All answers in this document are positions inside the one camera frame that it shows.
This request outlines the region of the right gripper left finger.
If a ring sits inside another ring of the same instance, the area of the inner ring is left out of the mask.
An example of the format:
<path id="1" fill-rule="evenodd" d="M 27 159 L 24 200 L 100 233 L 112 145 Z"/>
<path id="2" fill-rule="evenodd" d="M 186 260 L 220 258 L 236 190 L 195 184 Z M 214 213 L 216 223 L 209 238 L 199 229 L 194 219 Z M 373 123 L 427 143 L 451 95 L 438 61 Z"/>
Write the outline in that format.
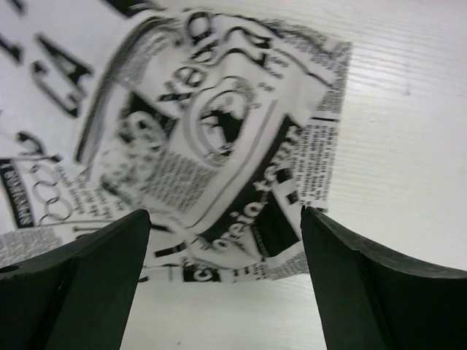
<path id="1" fill-rule="evenodd" d="M 1 348 L 119 349 L 149 234 L 138 209 L 1 268 Z"/>

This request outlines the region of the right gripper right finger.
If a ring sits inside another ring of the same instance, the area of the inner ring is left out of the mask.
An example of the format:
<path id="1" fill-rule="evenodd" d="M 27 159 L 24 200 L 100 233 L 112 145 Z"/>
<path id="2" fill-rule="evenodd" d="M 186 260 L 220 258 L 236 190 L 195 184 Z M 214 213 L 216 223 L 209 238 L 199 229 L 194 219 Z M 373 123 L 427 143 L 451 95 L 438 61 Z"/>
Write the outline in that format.
<path id="1" fill-rule="evenodd" d="M 315 208 L 301 232 L 328 349 L 465 349 L 466 272 L 365 238 Z"/>

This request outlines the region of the newspaper print trousers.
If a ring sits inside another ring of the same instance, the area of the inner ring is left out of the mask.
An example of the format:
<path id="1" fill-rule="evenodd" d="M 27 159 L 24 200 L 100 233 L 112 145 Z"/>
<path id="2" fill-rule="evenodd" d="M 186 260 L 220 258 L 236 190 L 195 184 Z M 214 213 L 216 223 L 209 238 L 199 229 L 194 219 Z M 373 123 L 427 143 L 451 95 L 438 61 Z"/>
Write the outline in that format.
<path id="1" fill-rule="evenodd" d="M 1 3 L 1 264 L 150 214 L 140 279 L 307 273 L 350 42 L 155 1 Z"/>

